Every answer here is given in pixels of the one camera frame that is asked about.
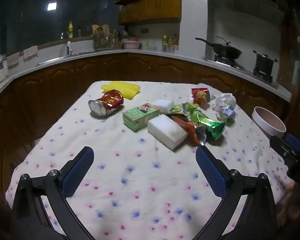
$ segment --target range hood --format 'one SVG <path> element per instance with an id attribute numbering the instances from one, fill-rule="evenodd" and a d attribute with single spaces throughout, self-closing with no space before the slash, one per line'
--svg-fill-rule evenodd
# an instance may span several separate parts
<path id="1" fill-rule="evenodd" d="M 267 22 L 279 25 L 284 17 L 285 9 L 277 0 L 208 0 L 215 8 L 253 15 Z"/>

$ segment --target metal screw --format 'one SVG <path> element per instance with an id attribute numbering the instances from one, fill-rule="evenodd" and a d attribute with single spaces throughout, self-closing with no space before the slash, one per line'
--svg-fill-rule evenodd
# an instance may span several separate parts
<path id="1" fill-rule="evenodd" d="M 261 178 L 263 178 L 263 179 L 267 179 L 267 178 L 268 178 L 268 176 L 267 176 L 266 174 L 264 174 L 264 173 L 261 173 Z"/>
<path id="2" fill-rule="evenodd" d="M 231 171 L 230 171 L 230 174 L 231 174 L 232 176 L 237 176 L 237 175 L 239 174 L 239 171 L 237 171 L 237 170 L 231 170 Z"/>
<path id="3" fill-rule="evenodd" d="M 49 171 L 49 175 L 50 175 L 50 176 L 56 176 L 57 173 L 58 173 L 57 170 Z"/>
<path id="4" fill-rule="evenodd" d="M 22 180 L 28 179 L 28 176 L 29 176 L 28 174 L 22 174 L 21 175 L 21 179 Z"/>

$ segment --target table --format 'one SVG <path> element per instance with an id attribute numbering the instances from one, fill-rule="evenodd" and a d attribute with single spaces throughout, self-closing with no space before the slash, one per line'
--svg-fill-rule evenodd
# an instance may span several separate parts
<path id="1" fill-rule="evenodd" d="M 94 163 L 67 201 L 83 225 L 96 239 L 192 239 L 208 221 L 221 198 L 216 197 L 195 160 L 197 145 L 186 140 L 171 151 L 157 141 L 147 129 L 136 133 L 122 120 L 122 112 L 157 99 L 173 99 L 175 104 L 188 101 L 191 84 L 134 82 L 141 86 L 133 100 L 124 100 L 124 109 L 106 118 L 91 115 L 88 100 L 102 96 L 100 88 L 108 82 L 95 82 L 49 129 L 14 171 L 6 199 L 12 207 L 20 176 L 46 175 L 90 146 Z M 217 120 L 210 107 L 203 110 Z M 269 139 L 259 127 L 236 106 L 235 122 L 223 136 L 206 146 L 229 169 L 243 175 L 264 172 L 278 202 L 284 187 L 291 182 L 286 176 L 283 159 L 269 146 Z M 61 227 L 45 197 L 43 202 L 51 222 Z M 239 218 L 245 196 L 225 233 Z"/>

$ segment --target green box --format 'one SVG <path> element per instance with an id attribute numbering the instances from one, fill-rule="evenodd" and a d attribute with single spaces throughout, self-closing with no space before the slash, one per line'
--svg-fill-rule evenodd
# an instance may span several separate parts
<path id="1" fill-rule="evenodd" d="M 151 104 L 144 104 L 123 112 L 123 123 L 134 132 L 146 127 L 148 121 L 159 115 L 159 109 Z"/>

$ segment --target blue gripper pad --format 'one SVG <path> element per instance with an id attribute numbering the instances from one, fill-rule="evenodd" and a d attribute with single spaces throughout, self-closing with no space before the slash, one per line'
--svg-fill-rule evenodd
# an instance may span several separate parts
<path id="1" fill-rule="evenodd" d="M 80 153 L 66 163 L 59 176 L 61 182 L 61 195 L 64 198 L 72 197 L 87 174 L 94 160 L 93 149 L 85 146 Z"/>
<path id="2" fill-rule="evenodd" d="M 195 158 L 211 189 L 213 190 L 213 193 L 217 197 L 221 197 L 223 199 L 227 194 L 226 179 L 222 176 L 221 172 L 209 158 L 208 154 L 201 147 L 197 148 Z"/>

